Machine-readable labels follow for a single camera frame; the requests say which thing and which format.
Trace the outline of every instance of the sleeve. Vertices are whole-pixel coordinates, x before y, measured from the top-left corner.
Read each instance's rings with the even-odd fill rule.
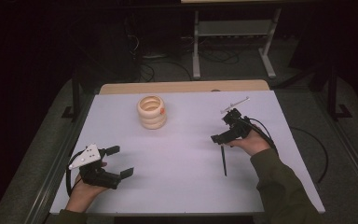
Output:
[[[61,210],[58,214],[57,224],[86,224],[87,215],[68,210]]]
[[[259,177],[257,189],[269,223],[323,223],[301,181],[273,149],[255,154],[251,162]]]

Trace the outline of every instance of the wooden ring stack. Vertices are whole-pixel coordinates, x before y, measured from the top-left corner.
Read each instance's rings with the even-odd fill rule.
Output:
[[[137,109],[141,124],[146,129],[158,129],[167,120],[164,101],[157,95],[149,95],[141,99]]]

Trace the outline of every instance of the white tabletop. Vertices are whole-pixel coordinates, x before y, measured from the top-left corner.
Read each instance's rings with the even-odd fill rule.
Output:
[[[134,175],[116,190],[100,195],[89,213],[114,216],[242,214],[263,212],[258,178],[249,156],[226,147],[224,176],[220,146],[211,135],[228,130],[220,110],[250,97],[238,110],[268,128],[281,160],[302,181],[319,212],[324,206],[296,147],[273,91],[158,93],[166,105],[167,122],[158,130],[143,128],[136,104],[149,94],[97,95],[75,152],[95,143],[99,148],[120,146],[105,157],[107,172],[134,167]],[[78,171],[72,172],[72,183]],[[57,214],[68,201],[64,179],[50,212]]]

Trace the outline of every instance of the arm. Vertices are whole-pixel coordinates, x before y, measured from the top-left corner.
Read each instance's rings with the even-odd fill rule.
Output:
[[[64,210],[61,210],[57,224],[84,224],[87,221],[86,210],[94,199],[107,188],[85,184],[80,175]]]
[[[251,131],[246,138],[228,145],[241,147],[252,156],[251,162],[259,177],[257,189],[271,224],[323,223],[301,181],[258,133]]]

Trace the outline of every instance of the human hand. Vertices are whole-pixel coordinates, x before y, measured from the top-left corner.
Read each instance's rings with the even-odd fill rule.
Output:
[[[75,186],[72,189],[71,197],[65,210],[83,213],[90,207],[94,199],[108,188],[89,185],[83,182],[80,175],[77,175]]]
[[[254,130],[251,130],[245,138],[235,139],[227,143],[227,145],[231,147],[240,147],[250,156],[253,156],[257,152],[271,148],[269,143],[267,143],[267,141]]]

